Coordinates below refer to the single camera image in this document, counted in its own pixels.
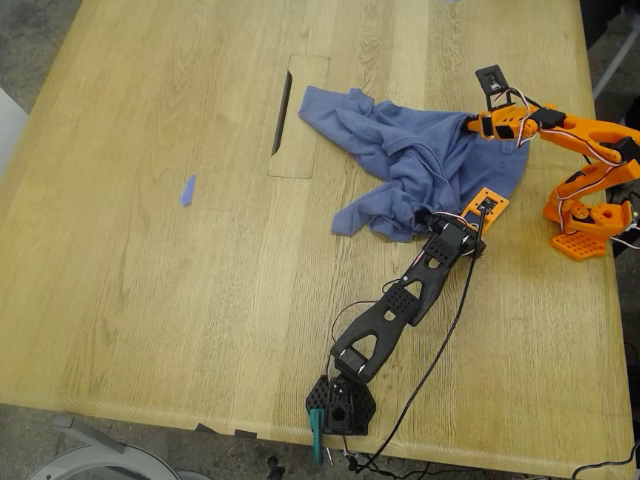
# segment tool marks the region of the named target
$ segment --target table surface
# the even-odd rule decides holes
[[[331,234],[378,180],[297,117],[304,86],[477,112],[474,71],[498,63],[532,98],[591,116],[581,28],[577,0],[85,0],[0,187],[0,402],[309,444],[333,317],[378,298],[422,242]],[[386,453],[553,476],[628,455],[612,258],[556,252],[541,213],[580,162],[532,142]],[[378,412],[352,448],[391,430],[466,270],[370,384]]]

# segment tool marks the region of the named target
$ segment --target concrete floor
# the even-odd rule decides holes
[[[79,3],[80,0],[0,2],[0,86],[27,112],[35,103]],[[594,83],[627,31],[625,22],[617,19],[590,50]],[[639,66],[640,42],[596,102],[598,118],[617,121],[633,98],[640,95]],[[640,346],[640,328],[636,325],[640,313],[637,295],[640,291],[637,277],[640,254],[625,252],[617,262],[617,270],[625,337],[628,342]],[[0,405],[0,480],[26,479],[37,467],[75,445],[74,441],[50,427],[51,418],[50,412]],[[267,459],[271,455],[279,458],[287,470],[285,476],[291,478],[353,478],[338,452],[334,452],[335,467],[320,468],[313,465],[308,447],[106,419],[85,421],[118,441],[155,453],[176,469],[201,472],[213,479],[265,478]],[[380,467],[402,474],[424,468],[424,463],[383,458]],[[443,468],[446,466],[432,465],[433,472]],[[524,478],[521,474],[483,470],[441,477],[443,480]],[[361,478],[374,478],[374,475],[367,472]]]

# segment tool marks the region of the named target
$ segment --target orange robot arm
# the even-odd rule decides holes
[[[464,127],[487,140],[515,140],[517,146],[536,134],[544,140],[597,160],[569,176],[549,195],[544,215],[560,224],[551,244],[575,260],[604,255],[610,237],[634,222],[631,204],[600,203],[588,207],[580,198],[640,178],[640,132],[623,125],[591,120],[541,106],[507,85],[497,66],[476,72],[487,95],[488,110],[467,120]],[[506,94],[506,102],[492,107]],[[520,97],[524,107],[511,102]]]

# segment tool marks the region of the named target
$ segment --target crumpled fabric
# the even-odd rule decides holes
[[[524,173],[528,145],[487,141],[464,133],[470,115],[377,105],[362,90],[336,93],[308,86],[298,112],[320,134],[344,148],[385,183],[335,214],[331,229],[374,232],[408,242],[424,234],[414,213],[460,213],[483,187],[508,198]]]

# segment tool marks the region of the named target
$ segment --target green clip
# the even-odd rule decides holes
[[[313,435],[313,463],[322,464],[322,427],[324,426],[324,408],[312,408],[309,412],[309,425]]]

